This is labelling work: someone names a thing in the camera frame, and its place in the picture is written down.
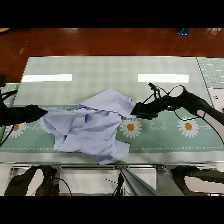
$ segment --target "garment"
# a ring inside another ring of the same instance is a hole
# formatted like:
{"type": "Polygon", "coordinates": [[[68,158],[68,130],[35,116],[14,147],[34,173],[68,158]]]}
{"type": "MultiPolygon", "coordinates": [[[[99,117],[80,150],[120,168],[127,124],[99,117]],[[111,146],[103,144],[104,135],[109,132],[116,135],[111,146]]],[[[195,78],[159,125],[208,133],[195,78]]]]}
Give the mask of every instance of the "garment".
{"type": "Polygon", "coordinates": [[[108,89],[78,105],[77,109],[46,109],[40,119],[42,128],[55,136],[55,149],[95,155],[99,164],[114,163],[123,158],[130,145],[115,139],[121,116],[130,115],[134,103],[108,89]]]}

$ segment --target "robotic arm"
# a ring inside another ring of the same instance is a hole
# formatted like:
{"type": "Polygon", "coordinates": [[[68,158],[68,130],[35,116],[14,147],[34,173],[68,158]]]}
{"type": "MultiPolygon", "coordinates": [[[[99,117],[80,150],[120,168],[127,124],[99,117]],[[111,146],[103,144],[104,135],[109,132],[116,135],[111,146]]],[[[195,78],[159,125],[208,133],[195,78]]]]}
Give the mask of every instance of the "robotic arm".
{"type": "Polygon", "coordinates": [[[212,108],[204,99],[190,93],[182,85],[174,87],[170,92],[155,86],[152,83],[148,84],[154,91],[155,100],[151,103],[137,103],[131,112],[131,115],[136,115],[138,118],[152,120],[158,117],[158,113],[164,110],[175,111],[181,107],[185,108],[191,114],[201,117],[205,120],[220,136],[224,142],[224,114],[212,108]],[[166,95],[161,97],[160,90],[163,90],[166,95]]]}

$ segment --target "light blue cloth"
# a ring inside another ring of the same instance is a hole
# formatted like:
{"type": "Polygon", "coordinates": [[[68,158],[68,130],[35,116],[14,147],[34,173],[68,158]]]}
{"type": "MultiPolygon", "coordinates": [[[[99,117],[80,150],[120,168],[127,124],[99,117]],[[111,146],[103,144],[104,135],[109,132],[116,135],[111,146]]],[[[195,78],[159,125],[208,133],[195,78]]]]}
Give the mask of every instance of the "light blue cloth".
{"type": "Polygon", "coordinates": [[[55,136],[55,149],[95,155],[99,164],[114,163],[128,154],[130,145],[115,139],[121,116],[132,118],[134,103],[108,89],[73,111],[47,109],[41,127],[55,136]]]}

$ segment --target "brown wooden surface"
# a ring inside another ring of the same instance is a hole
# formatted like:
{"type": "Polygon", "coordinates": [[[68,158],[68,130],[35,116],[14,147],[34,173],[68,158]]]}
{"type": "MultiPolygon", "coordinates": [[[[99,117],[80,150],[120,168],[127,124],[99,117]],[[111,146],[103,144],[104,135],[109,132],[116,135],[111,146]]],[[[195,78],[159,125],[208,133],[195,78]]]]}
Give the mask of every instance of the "brown wooden surface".
{"type": "Polygon", "coordinates": [[[224,57],[221,28],[30,28],[0,34],[0,74],[19,82],[31,56],[161,55],[224,57]]]}

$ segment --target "cloth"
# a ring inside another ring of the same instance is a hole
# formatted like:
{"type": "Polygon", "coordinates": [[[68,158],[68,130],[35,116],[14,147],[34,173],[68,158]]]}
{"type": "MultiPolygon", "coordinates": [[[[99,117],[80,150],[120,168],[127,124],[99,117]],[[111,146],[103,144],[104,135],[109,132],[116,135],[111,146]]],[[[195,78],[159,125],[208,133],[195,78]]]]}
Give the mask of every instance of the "cloth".
{"type": "Polygon", "coordinates": [[[130,145],[115,139],[121,116],[130,115],[134,103],[108,89],[79,104],[77,109],[47,109],[41,127],[55,136],[55,149],[95,155],[99,164],[114,163],[129,152],[130,145]]]}

